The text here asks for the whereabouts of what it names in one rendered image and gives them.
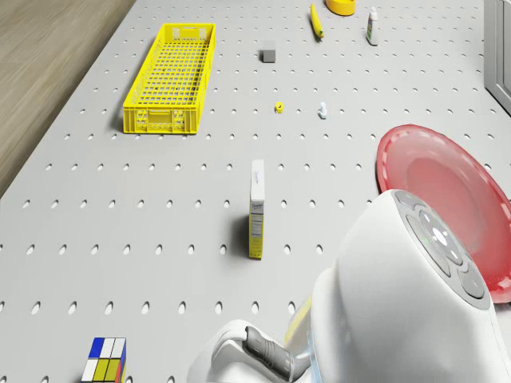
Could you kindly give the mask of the red plate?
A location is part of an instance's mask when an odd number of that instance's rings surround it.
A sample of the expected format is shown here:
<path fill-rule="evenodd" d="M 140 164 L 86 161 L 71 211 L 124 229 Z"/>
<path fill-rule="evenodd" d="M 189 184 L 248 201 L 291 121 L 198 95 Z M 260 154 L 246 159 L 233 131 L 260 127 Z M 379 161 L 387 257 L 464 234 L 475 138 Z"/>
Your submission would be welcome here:
<path fill-rule="evenodd" d="M 428 203 L 468 251 L 495 303 L 511 303 L 511 202 L 492 176 L 447 136 L 415 124 L 380 140 L 381 192 L 402 189 Z"/>

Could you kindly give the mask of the puzzle cube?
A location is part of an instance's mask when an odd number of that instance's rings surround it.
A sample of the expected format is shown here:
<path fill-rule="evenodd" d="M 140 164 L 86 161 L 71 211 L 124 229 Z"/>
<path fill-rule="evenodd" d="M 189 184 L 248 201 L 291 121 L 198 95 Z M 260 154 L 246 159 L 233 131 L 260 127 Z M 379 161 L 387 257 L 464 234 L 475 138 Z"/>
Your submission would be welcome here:
<path fill-rule="evenodd" d="M 94 338 L 81 383 L 122 383 L 125 366 L 126 338 Z"/>

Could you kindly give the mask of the banana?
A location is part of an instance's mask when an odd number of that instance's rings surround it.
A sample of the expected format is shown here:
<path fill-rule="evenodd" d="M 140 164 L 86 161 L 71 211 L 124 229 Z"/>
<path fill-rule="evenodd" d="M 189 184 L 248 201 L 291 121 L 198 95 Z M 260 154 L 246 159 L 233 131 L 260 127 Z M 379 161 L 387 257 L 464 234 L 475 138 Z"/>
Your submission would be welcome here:
<path fill-rule="evenodd" d="M 315 36 L 319 40 L 321 40 L 324 38 L 324 31 L 323 31 L 321 21 L 319 20 L 318 11 L 317 11 L 314 3 L 311 4 L 310 13 L 311 13 L 311 24 L 312 24 L 313 30 L 315 32 Z"/>

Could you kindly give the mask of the yellow basket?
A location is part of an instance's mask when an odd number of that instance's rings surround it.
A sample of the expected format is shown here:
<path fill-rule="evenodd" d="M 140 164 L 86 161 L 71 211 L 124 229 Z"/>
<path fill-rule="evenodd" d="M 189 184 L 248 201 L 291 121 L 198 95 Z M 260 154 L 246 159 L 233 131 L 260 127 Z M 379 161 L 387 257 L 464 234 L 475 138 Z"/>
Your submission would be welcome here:
<path fill-rule="evenodd" d="M 165 23 L 123 103 L 123 132 L 196 134 L 216 48 L 213 23 Z"/>

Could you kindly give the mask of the small white bottle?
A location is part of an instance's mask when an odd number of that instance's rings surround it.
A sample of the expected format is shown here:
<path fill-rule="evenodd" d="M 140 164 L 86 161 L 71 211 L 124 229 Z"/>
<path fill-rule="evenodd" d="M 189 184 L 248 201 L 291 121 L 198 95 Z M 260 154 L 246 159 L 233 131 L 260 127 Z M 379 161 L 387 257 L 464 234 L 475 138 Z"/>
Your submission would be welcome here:
<path fill-rule="evenodd" d="M 366 27 L 366 39 L 370 45 L 378 45 L 378 11 L 375 7 L 370 8 Z"/>

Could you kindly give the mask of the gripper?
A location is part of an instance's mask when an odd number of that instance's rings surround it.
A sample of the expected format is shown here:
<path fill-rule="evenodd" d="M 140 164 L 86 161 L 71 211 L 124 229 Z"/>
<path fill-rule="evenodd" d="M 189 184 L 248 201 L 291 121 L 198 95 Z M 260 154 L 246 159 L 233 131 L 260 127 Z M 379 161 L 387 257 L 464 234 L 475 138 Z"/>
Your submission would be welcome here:
<path fill-rule="evenodd" d="M 250 322 L 233 320 L 196 357 L 187 383 L 311 383 L 310 354 L 293 354 Z"/>

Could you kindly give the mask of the yellow flat-sided can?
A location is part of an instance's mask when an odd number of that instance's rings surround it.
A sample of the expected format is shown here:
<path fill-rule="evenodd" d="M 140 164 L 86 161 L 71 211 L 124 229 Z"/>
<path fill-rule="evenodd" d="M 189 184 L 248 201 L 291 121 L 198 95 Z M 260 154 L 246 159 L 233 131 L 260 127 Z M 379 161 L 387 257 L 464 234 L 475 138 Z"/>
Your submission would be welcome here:
<path fill-rule="evenodd" d="M 252 161 L 249 206 L 249 258 L 263 257 L 263 215 L 265 203 L 264 162 Z"/>

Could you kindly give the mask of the yellow bowl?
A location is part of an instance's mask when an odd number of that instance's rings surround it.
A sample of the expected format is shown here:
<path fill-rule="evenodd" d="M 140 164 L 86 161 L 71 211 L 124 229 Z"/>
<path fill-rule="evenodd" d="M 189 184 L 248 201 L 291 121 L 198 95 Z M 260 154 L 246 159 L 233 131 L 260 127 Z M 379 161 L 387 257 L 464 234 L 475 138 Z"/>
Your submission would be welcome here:
<path fill-rule="evenodd" d="M 356 11 L 357 0 L 325 0 L 328 10 L 340 16 L 351 16 Z"/>

